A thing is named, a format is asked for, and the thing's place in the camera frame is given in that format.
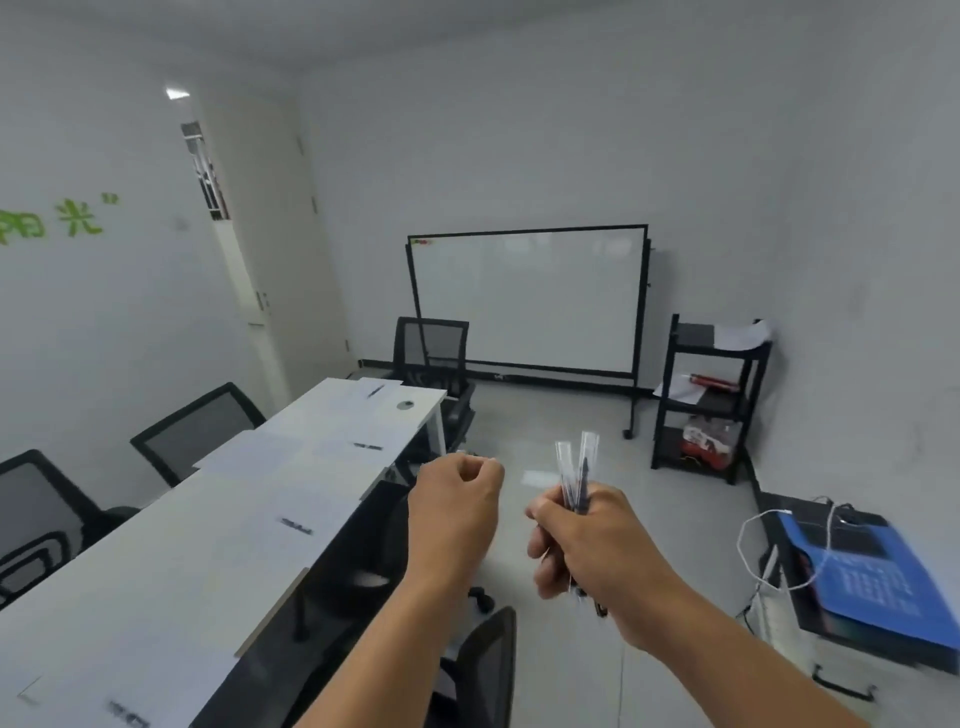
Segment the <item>blue folder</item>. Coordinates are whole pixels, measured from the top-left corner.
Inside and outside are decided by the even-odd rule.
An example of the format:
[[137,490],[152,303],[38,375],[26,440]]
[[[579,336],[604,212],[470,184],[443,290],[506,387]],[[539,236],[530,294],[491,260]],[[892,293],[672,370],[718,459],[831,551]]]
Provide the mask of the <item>blue folder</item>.
[[[818,570],[826,550],[806,538],[792,516],[778,514],[787,537]],[[929,573],[892,526],[866,525],[889,558],[833,551],[812,588],[820,606],[907,637],[960,649],[960,628]]]

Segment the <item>white table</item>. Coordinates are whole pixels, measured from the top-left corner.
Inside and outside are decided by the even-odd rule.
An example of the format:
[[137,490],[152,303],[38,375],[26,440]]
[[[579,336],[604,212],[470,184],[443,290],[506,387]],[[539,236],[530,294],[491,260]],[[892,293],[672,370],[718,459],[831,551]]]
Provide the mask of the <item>white table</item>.
[[[56,699],[51,691],[59,690],[64,679],[96,666],[105,644],[145,632],[171,636],[169,649],[175,654],[167,655],[167,660],[176,661],[177,649],[227,656],[223,666],[212,669],[214,674],[209,667],[197,667],[205,674],[196,676],[190,683],[192,694],[184,698],[191,702],[185,710],[192,719],[306,574],[302,563],[231,558],[229,545],[238,538],[238,529],[287,483],[359,504],[383,474],[384,469],[374,465],[321,457],[313,451],[312,446],[335,434],[349,417],[342,401],[356,386],[354,381],[326,379],[256,431],[304,442],[265,482],[200,469],[0,612],[4,728],[49,725],[42,708]],[[377,395],[378,404],[367,417],[402,435],[397,439],[403,443],[427,425],[432,448],[443,453],[444,394],[397,387]],[[413,404],[398,409],[402,401]],[[132,647],[129,661],[113,661],[100,670],[133,674],[148,658],[136,652]],[[193,655],[184,655],[183,662],[179,679],[189,680],[196,661]],[[219,679],[218,671],[224,671]],[[17,696],[11,688],[19,685],[16,679],[25,678],[38,679]],[[173,693],[164,694],[165,701],[181,698],[180,682],[165,678],[152,682],[156,691]],[[40,708],[32,707],[31,701]],[[123,724],[106,710],[103,714],[105,728]]]

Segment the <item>person's left hand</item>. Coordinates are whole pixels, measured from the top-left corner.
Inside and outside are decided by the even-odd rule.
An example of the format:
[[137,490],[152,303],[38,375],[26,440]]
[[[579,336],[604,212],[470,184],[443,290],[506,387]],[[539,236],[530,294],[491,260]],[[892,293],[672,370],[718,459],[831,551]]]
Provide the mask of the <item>person's left hand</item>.
[[408,498],[407,576],[466,592],[493,541],[503,466],[461,452],[420,468]]

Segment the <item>whiteboard surface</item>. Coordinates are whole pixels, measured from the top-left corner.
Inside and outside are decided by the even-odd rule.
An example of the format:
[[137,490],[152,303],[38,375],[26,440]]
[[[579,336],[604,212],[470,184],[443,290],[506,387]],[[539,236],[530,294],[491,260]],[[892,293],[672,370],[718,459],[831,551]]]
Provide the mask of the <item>whiteboard surface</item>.
[[643,239],[644,229],[414,238],[420,315],[469,321],[467,359],[629,373]]

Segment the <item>ceiling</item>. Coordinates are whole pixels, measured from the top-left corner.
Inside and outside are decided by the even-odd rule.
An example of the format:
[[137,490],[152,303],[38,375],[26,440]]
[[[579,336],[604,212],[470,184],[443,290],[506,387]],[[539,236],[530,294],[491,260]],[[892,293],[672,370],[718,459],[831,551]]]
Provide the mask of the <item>ceiling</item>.
[[610,0],[4,0],[298,72]]

